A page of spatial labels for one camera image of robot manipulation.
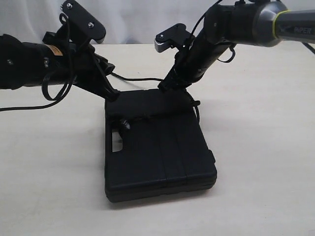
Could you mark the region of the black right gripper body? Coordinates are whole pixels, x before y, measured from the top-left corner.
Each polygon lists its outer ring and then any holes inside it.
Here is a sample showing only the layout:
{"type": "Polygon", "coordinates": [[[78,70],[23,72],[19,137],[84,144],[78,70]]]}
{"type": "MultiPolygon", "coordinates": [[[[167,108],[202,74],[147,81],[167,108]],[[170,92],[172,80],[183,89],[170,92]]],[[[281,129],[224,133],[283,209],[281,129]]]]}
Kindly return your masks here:
{"type": "Polygon", "coordinates": [[[213,44],[205,33],[199,33],[188,51],[176,54],[174,65],[158,89],[162,92],[185,89],[200,81],[207,69],[233,46],[229,41],[213,44]]]}

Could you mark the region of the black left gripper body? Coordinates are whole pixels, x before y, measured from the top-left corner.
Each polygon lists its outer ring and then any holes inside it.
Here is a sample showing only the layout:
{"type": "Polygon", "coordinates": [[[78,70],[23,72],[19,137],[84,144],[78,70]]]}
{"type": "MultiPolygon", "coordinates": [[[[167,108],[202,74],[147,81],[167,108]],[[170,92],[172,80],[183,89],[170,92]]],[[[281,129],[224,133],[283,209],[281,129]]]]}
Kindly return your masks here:
{"type": "Polygon", "coordinates": [[[115,66],[95,53],[91,40],[91,36],[81,31],[45,33],[42,42],[57,47],[66,57],[58,57],[55,60],[57,68],[43,78],[41,90],[47,100],[61,101],[71,86],[77,86],[111,102],[118,99],[120,91],[113,88],[107,79],[115,66]]]}

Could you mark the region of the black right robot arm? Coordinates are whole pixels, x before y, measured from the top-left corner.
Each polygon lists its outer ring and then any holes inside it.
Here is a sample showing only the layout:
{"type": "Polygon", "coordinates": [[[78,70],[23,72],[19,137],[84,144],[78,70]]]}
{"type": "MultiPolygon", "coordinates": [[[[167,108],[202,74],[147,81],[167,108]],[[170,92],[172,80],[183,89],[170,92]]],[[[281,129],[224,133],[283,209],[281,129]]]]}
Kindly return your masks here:
{"type": "Polygon", "coordinates": [[[197,36],[177,23],[158,33],[155,50],[177,48],[174,65],[158,89],[185,89],[201,80],[209,67],[238,44],[274,47],[282,41],[315,42],[315,11],[289,10],[279,0],[239,0],[233,5],[216,2],[201,17],[197,36]]]}

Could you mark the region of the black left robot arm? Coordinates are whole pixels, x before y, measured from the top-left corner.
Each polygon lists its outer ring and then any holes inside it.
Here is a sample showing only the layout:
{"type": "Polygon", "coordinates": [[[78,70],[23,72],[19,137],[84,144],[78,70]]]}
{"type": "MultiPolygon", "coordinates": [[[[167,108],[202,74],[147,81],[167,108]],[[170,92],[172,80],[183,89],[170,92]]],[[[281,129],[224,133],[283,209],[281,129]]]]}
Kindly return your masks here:
{"type": "Polygon", "coordinates": [[[65,36],[53,32],[44,35],[43,42],[20,42],[3,34],[0,37],[0,88],[73,85],[115,101],[120,91],[114,89],[107,76],[114,65],[95,53],[91,44],[80,48],[65,36]]]}

